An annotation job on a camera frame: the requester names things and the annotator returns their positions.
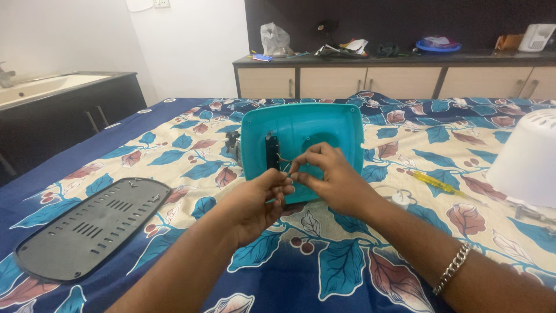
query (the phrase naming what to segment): electrical socket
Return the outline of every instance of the electrical socket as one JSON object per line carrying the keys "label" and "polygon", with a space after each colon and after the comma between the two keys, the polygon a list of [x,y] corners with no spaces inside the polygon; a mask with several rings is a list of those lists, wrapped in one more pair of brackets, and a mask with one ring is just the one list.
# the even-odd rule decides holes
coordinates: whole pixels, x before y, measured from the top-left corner
{"label": "electrical socket", "polygon": [[170,7],[170,0],[154,0],[154,2],[155,2],[155,9]]}

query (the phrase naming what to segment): countertop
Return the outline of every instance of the countertop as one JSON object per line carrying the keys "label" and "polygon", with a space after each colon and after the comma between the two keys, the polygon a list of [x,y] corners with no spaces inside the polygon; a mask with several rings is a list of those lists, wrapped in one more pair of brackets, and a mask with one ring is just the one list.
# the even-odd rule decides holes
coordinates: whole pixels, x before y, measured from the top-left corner
{"label": "countertop", "polygon": [[87,82],[84,84],[80,84],[80,85],[76,85],[76,86],[71,86],[68,88],[64,88],[64,89],[60,89],[60,90],[56,90],[56,91],[52,91],[49,92],[47,94],[42,94],[42,95],[38,95],[35,97],[29,97],[26,99],[23,99],[21,101],[16,101],[16,102],[12,102],[9,104],[5,104],[5,105],[0,105],[0,111],[6,110],[6,109],[10,109],[12,107],[15,106],[20,106],[20,105],[24,105],[24,104],[29,104],[31,102],[40,100],[40,99],[44,99],[47,97],[52,97],[52,96],[56,96],[59,94],[64,94],[66,92],[71,92],[73,90],[77,90],[86,86],[91,86],[91,85],[95,85],[95,84],[100,84],[109,80],[113,80],[113,79],[118,79],[120,77],[124,77],[124,76],[129,76],[129,75],[136,75],[136,72],[89,72],[89,71],[80,71],[76,74],[73,75],[98,75],[98,76],[109,76],[109,77],[105,77],[103,79],[99,79],[99,80],[94,80],[91,82]]}
{"label": "countertop", "polygon": [[544,66],[556,65],[556,51],[519,52],[480,50],[473,52],[453,52],[445,55],[422,53],[421,55],[379,57],[370,56],[364,59],[350,58],[323,58],[314,56],[313,53],[291,58],[274,58],[270,62],[256,61],[245,56],[232,64],[236,67],[285,67],[285,66],[364,66],[364,65],[392,65],[406,66],[418,64],[436,64],[443,66]]}

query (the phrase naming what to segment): teal plastic casing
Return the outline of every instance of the teal plastic casing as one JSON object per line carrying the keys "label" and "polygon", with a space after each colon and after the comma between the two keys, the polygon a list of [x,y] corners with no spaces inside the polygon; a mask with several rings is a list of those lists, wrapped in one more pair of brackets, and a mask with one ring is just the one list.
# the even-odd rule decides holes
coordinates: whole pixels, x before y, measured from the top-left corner
{"label": "teal plastic casing", "polygon": [[[269,131],[277,136],[280,156],[293,160],[308,147],[327,142],[339,147],[346,160],[361,174],[364,142],[361,111],[356,105],[332,103],[299,103],[263,107],[249,111],[241,121],[241,161],[245,178],[254,179],[266,171],[265,137]],[[289,162],[281,161],[284,170]],[[309,164],[301,166],[318,179],[324,173]],[[294,183],[295,192],[287,195],[286,203],[318,198],[309,188]]]}

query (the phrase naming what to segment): hand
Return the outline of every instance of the hand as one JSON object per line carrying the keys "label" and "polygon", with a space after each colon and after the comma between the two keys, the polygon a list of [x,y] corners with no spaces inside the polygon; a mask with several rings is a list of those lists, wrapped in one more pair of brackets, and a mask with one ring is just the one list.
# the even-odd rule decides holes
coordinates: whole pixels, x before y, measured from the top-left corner
{"label": "hand", "polygon": [[[319,167],[324,172],[322,180],[298,172],[305,164]],[[374,189],[359,175],[344,157],[340,148],[328,143],[310,146],[291,163],[291,178],[311,188],[334,211],[361,219],[369,203],[382,200]]]}
{"label": "hand", "polygon": [[286,176],[285,172],[269,169],[232,189],[207,215],[224,218],[236,237],[237,247],[244,247],[280,217],[286,205],[284,195],[295,191],[292,179]]}

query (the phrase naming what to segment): yellow screwdriver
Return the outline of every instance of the yellow screwdriver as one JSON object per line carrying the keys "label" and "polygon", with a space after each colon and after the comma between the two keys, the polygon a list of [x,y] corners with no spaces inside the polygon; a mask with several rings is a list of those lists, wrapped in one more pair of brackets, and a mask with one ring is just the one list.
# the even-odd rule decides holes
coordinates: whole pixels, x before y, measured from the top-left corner
{"label": "yellow screwdriver", "polygon": [[468,198],[468,199],[477,201],[480,204],[488,207],[488,204],[486,202],[483,202],[479,199],[475,199],[475,198],[471,197],[470,195],[465,194],[463,191],[455,189],[452,185],[443,183],[443,182],[439,181],[438,179],[433,178],[431,176],[428,176],[428,175],[426,175],[426,174],[424,174],[424,173],[422,173],[418,170],[413,172],[413,177],[415,177],[416,179],[418,179],[420,181],[426,182],[427,184],[431,184],[435,187],[438,187],[438,188],[440,188],[440,189],[442,189],[446,192],[454,193],[455,195],[458,195],[460,197]]}

